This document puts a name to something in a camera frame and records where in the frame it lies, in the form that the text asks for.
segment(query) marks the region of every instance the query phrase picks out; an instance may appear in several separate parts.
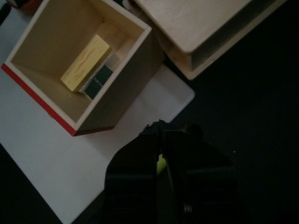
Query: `dark floor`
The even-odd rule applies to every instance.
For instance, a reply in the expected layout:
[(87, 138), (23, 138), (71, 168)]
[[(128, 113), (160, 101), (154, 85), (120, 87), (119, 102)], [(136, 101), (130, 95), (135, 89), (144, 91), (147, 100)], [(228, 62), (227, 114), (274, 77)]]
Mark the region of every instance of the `dark floor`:
[[(291, 223), (286, 216), (299, 213), (298, 11), (299, 2), (290, 0), (194, 81), (175, 70), (196, 97), (172, 123), (198, 123), (204, 141), (238, 167), (240, 195), (254, 224)], [(7, 158), (0, 155), (1, 179), (9, 170), (3, 163)], [(160, 181), (167, 186), (166, 176)], [(11, 189), (0, 185), (1, 198), (15, 191), (23, 195), (11, 197), (11, 202), (0, 199), (1, 213), (8, 211), (4, 203), (12, 206), (13, 212), (7, 214), (12, 220), (28, 200), (21, 182), (12, 182)], [(52, 216), (47, 206), (33, 209)], [(0, 215), (4, 224), (55, 223), (25, 221), (25, 217), (23, 222), (1, 222), (1, 217), (5, 215)], [(163, 222), (174, 223), (172, 219), (163, 217)]]

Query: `plywood edge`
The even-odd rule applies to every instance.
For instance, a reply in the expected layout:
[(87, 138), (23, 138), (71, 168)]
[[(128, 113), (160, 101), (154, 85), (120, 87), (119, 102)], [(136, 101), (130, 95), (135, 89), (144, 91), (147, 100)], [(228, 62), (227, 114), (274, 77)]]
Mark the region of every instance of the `plywood edge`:
[(9, 77), (13, 79), (13, 81), (19, 84), (19, 86), (23, 88), (25, 93), (35, 99), (35, 101), (40, 104), (43, 109), (48, 112), (49, 116), (57, 121), (60, 126), (69, 132), (69, 134), (73, 136), (76, 133), (76, 130), (71, 127), (71, 125), (65, 122), (65, 120), (61, 118), (61, 116), (56, 113), (56, 111), (52, 109), (49, 104), (43, 100), (43, 98), (35, 93), (32, 88), (25, 84), (23, 79), (17, 76), (15, 71), (9, 68), (7, 64), (1, 65), (3, 70), (9, 75)]
[(93, 133), (97, 133), (100, 131), (112, 130), (114, 128), (115, 128), (115, 126), (107, 126), (107, 127), (99, 128), (99, 129), (84, 129), (84, 130), (79, 130), (79, 131), (76, 131), (72, 134), (72, 136), (76, 137), (76, 136), (87, 135), (87, 134), (93, 134)]
[(134, 16), (131, 14), (130, 11), (127, 11), (118, 3), (115, 3), (114, 1), (111, 0), (104, 0), (104, 2), (118, 10), (118, 12), (124, 16), (127, 17), (135, 24), (138, 24), (143, 29), (146, 30), (151, 30), (151, 26), (142, 20), (139, 19), (136, 16)]
[(187, 66), (174, 63), (182, 70), (188, 80), (194, 80), (204, 69), (218, 60), (226, 51), (243, 39), (243, 37), (255, 29), (255, 27), (264, 21), (264, 19), (275, 12), (275, 10), (286, 3), (287, 0), (274, 1), (268, 7), (259, 13), (259, 15), (250, 21), (250, 23), (240, 29), (235, 36), (222, 45), (219, 50), (191, 70)]

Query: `white surface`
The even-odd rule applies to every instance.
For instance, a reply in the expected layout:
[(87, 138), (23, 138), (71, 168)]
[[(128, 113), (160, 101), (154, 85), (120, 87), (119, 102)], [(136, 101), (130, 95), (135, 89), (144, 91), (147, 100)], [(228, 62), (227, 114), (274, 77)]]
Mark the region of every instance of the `white surface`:
[[(0, 26), (1, 64), (28, 21), (13, 10)], [(63, 223), (72, 223), (103, 191), (116, 151), (147, 124), (159, 119), (170, 122), (192, 97), (191, 89), (162, 66), (116, 128), (72, 137), (0, 71), (0, 143)]]
[(191, 53), (202, 45), (251, 2), (251, 0), (135, 1), (184, 53)]

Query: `red stripe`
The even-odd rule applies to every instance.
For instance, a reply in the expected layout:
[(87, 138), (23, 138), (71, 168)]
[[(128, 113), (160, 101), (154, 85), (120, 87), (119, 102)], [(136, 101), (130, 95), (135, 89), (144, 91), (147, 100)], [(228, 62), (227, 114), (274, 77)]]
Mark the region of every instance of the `red stripe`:
[(63, 120), (63, 118), (59, 116), (59, 114), (53, 111), (52, 107), (47, 104), (47, 102), (43, 100), (43, 98), (33, 92), (33, 90), (28, 87), (28, 85), (24, 83), (21, 78), (16, 75), (16, 73), (12, 71), (12, 69), (8, 67), (7, 64), (1, 65), (1, 68), (7, 72), (7, 74), (11, 76), (13, 81), (20, 85), (23, 90), (27, 92), (27, 94), (36, 100), (36, 102), (41, 105), (41, 107), (48, 112), (49, 116), (57, 121), (60, 126), (69, 132), (72, 136), (77, 135), (77, 131), (69, 126), (69, 124)]

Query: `open wooden box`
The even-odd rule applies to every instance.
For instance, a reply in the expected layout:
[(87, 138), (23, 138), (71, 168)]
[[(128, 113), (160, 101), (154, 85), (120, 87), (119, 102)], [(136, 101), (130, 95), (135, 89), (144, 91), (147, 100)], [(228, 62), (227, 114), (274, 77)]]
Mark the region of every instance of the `open wooden box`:
[(286, 0), (135, 0), (172, 63), (192, 80)]
[[(112, 47), (114, 73), (91, 100), (61, 75), (96, 34)], [(44, 0), (3, 69), (75, 136), (114, 128), (163, 59), (151, 27), (114, 1)]]

